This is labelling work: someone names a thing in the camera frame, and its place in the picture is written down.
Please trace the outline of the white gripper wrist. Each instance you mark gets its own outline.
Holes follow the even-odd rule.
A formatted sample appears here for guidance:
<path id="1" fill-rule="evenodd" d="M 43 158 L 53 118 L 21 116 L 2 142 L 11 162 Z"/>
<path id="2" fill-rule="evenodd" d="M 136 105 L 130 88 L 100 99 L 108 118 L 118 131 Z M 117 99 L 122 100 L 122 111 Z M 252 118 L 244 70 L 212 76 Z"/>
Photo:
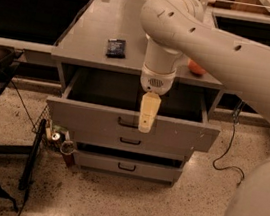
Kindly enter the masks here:
<path id="1" fill-rule="evenodd" d="M 161 98 L 159 96 L 169 92 L 172 87 L 175 74 L 175 72 L 161 74 L 148 69 L 146 65 L 142 66 L 140 83 L 146 94 L 143 95 L 140 105 L 140 118 L 138 125 L 138 130 L 140 132 L 150 132 L 161 105 Z"/>

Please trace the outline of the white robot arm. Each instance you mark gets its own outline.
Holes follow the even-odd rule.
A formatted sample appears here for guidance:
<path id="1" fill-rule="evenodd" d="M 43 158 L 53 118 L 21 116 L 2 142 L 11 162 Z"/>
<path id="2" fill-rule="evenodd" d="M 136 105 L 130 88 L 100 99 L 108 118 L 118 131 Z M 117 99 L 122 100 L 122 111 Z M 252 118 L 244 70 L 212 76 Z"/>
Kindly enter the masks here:
<path id="1" fill-rule="evenodd" d="M 270 123 L 270 47 L 201 21 L 198 0 L 148 0 L 141 26 L 158 47 L 181 51 Z M 224 216 L 270 216 L 270 157 L 253 169 Z"/>

